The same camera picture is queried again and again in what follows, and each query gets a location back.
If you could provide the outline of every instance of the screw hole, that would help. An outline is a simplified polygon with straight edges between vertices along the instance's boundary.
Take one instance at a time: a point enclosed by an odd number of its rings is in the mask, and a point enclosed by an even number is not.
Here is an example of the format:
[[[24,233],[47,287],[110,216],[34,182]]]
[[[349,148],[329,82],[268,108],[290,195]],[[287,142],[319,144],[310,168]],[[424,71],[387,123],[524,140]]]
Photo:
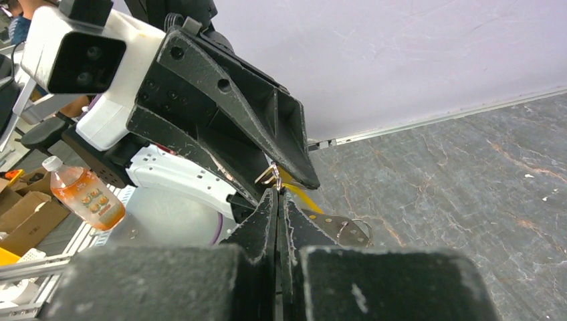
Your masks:
[[[185,52],[183,52],[183,49],[181,49],[180,47],[173,47],[169,51],[169,54],[171,55],[171,58],[175,60],[182,60]]]
[[[230,92],[230,82],[228,79],[221,79],[219,80],[219,82],[217,83],[217,87],[219,87],[219,90],[222,92]]]

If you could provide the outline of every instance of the camera lens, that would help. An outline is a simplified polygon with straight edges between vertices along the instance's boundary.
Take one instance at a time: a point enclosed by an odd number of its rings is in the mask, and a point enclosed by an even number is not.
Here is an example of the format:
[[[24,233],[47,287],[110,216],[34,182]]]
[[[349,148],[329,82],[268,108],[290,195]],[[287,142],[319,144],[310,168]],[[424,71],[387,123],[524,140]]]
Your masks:
[[[87,86],[92,82],[92,74],[90,72],[82,72],[77,77],[77,85]]]
[[[97,60],[100,56],[102,56],[102,49],[99,47],[93,46],[87,49],[87,58],[90,60]]]

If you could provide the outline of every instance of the black camera panel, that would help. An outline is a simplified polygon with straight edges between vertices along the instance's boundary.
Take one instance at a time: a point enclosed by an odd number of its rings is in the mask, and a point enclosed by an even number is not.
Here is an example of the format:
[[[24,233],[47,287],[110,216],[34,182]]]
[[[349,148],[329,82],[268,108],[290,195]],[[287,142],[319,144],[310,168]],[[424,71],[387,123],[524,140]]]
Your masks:
[[[112,83],[126,43],[119,39],[71,32],[62,40],[47,91],[99,94]]]

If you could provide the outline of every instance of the cardboard box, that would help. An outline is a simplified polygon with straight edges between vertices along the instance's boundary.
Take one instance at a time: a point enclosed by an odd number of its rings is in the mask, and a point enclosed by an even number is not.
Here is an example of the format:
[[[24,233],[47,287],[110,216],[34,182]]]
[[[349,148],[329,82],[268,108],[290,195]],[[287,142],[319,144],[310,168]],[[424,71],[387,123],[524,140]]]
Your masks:
[[[22,196],[4,185],[0,193],[0,231],[8,236],[0,241],[0,247],[22,256],[67,215],[69,210],[45,193],[30,191]]]
[[[36,175],[41,174],[43,178],[39,181],[30,184],[30,180]],[[46,169],[40,168],[33,172],[27,173],[18,179],[18,182],[12,185],[12,189],[16,191],[21,196],[28,194],[29,192],[42,192],[49,196],[53,196],[49,184],[51,183],[51,173],[47,172]]]

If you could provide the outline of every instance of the white board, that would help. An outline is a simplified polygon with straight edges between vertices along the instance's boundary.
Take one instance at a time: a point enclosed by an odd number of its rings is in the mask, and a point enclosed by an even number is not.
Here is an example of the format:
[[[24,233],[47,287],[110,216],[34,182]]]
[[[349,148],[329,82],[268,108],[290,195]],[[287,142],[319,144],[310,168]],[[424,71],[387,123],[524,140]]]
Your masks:
[[[216,0],[237,54],[301,100],[318,140],[567,87],[565,0]]]

